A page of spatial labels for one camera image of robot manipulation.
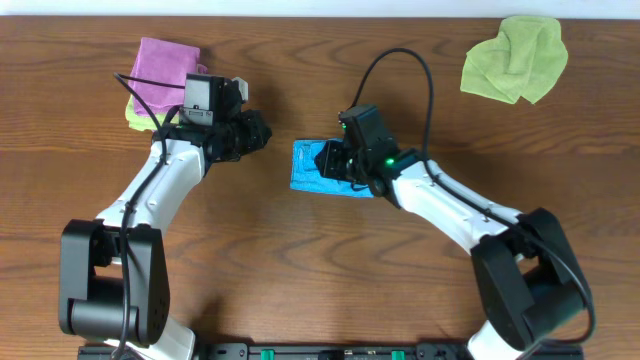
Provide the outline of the blue microfiber cloth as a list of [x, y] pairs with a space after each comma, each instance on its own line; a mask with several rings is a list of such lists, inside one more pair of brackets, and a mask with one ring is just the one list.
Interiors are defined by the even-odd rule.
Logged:
[[322, 177], [314, 163], [315, 157], [324, 148], [326, 140], [305, 139], [293, 142], [290, 188], [332, 196], [373, 198], [367, 186], [353, 189], [349, 182]]

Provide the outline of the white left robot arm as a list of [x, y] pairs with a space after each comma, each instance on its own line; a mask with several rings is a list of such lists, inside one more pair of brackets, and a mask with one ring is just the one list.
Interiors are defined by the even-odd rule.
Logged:
[[189, 73], [184, 100], [151, 118], [150, 154], [126, 190], [93, 220], [61, 234], [58, 323], [68, 335], [107, 344], [111, 359], [191, 359], [196, 335], [169, 314], [163, 237], [212, 165], [264, 148], [272, 135], [244, 109], [248, 84]]

